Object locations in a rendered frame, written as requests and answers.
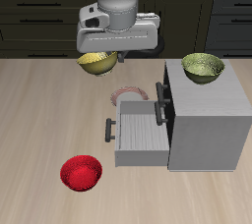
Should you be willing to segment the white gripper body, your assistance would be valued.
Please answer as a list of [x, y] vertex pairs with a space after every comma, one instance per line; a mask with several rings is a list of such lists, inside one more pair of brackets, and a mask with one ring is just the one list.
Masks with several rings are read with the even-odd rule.
[[88, 28], [78, 23], [77, 50], [80, 53], [154, 49], [158, 46], [160, 18], [155, 13], [140, 13], [136, 23], [124, 31]]

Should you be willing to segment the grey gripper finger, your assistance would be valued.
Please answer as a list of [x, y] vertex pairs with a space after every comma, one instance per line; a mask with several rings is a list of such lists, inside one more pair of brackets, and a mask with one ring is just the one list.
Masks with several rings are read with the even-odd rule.
[[117, 60], [119, 63], [123, 63], [124, 62], [124, 58], [127, 55], [127, 51], [120, 51], [117, 53]]

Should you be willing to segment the yellow bowl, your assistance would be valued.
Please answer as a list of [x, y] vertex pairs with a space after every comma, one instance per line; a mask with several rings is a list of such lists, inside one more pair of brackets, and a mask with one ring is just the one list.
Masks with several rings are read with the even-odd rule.
[[77, 60], [77, 63], [89, 74], [104, 76], [110, 73], [117, 62], [117, 52], [86, 53]]

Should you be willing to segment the white cabinet drawer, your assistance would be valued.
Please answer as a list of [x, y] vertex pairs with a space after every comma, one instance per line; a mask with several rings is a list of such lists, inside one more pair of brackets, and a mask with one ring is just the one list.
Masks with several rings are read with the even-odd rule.
[[120, 101], [116, 120], [106, 119], [105, 141], [115, 140], [115, 166], [167, 166], [166, 122], [157, 124], [155, 101]]

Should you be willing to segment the green bowl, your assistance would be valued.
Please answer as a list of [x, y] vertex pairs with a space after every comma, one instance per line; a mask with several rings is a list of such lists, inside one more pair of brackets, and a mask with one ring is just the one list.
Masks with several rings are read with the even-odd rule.
[[225, 69], [224, 62], [208, 53], [192, 53], [181, 60], [186, 77], [195, 84], [209, 84], [215, 81]]

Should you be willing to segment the white cabinet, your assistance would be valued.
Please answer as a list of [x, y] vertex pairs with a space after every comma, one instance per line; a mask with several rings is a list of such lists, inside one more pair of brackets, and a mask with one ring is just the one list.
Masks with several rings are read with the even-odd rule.
[[252, 127], [250, 104], [232, 66], [209, 84], [186, 77], [179, 59], [167, 59], [156, 83], [157, 124], [167, 127], [170, 171], [233, 171]]

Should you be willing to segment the red bowl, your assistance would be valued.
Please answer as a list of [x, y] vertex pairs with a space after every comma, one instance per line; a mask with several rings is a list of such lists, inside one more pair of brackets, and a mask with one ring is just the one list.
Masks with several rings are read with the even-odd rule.
[[62, 183], [75, 192], [92, 189], [101, 178], [100, 162], [89, 155], [77, 155], [68, 159], [61, 167]]

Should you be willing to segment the pink rimmed plate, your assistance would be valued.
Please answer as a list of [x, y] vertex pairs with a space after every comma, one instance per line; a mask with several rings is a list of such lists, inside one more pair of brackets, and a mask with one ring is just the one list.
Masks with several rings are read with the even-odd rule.
[[119, 101], [138, 101], [148, 100], [148, 95], [140, 88], [135, 86], [125, 86], [115, 90], [111, 96], [110, 101], [113, 106], [116, 106]]

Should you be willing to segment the dark kitchen cupboards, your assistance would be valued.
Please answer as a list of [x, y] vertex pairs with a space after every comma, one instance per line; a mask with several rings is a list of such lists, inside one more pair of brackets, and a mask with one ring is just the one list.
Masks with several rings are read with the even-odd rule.
[[[77, 59], [79, 11], [96, 0], [0, 0], [0, 58]], [[208, 52], [252, 59], [252, 0], [139, 0], [160, 17], [158, 46], [129, 59]]]

